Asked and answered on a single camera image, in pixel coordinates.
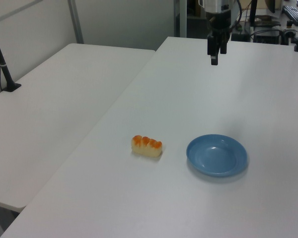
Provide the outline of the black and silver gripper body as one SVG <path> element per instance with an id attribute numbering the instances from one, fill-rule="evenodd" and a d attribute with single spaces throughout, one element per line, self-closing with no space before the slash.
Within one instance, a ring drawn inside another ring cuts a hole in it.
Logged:
<path id="1" fill-rule="evenodd" d="M 230 38 L 231 0 L 199 0 L 199 5 L 206 14 L 207 26 L 210 30 L 208 40 L 227 41 Z"/>

